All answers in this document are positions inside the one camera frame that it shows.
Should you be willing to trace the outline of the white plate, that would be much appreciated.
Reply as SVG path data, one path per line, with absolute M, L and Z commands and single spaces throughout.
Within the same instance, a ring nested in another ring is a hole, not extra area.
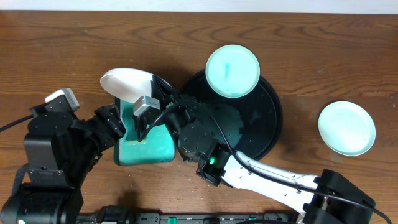
M 101 77 L 100 84 L 110 95 L 135 103 L 142 96 L 152 95 L 153 76 L 135 68 L 114 68 Z

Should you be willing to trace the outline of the mint plate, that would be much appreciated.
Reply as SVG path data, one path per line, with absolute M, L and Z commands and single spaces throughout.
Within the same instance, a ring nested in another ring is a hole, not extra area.
M 376 126 L 369 113 L 350 101 L 336 101 L 324 107 L 318 117 L 323 142 L 344 156 L 360 156 L 372 148 Z
M 224 45 L 209 57 L 205 76 L 213 91 L 226 98 L 250 93 L 261 76 L 257 57 L 242 45 Z

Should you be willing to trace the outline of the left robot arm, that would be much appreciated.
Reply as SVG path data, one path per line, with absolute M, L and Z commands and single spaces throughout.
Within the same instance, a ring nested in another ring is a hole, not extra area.
M 1 210 L 3 223 L 75 223 L 83 206 L 81 186 L 103 151 L 126 130 L 118 107 L 102 106 L 88 120 L 57 101 L 31 109 L 24 138 L 27 165 L 14 179 Z

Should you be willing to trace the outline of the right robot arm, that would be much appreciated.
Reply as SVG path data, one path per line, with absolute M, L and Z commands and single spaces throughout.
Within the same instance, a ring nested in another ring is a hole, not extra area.
M 219 122 L 193 97 L 151 73 L 134 82 L 138 140 L 165 125 L 182 159 L 197 163 L 197 175 L 209 183 L 272 198 L 301 214 L 303 223 L 369 223 L 374 213 L 391 222 L 371 197 L 341 174 L 328 169 L 320 176 L 297 174 L 263 164 L 233 149 L 223 130 L 222 141 L 214 138 L 202 121 L 208 118 L 217 128 Z

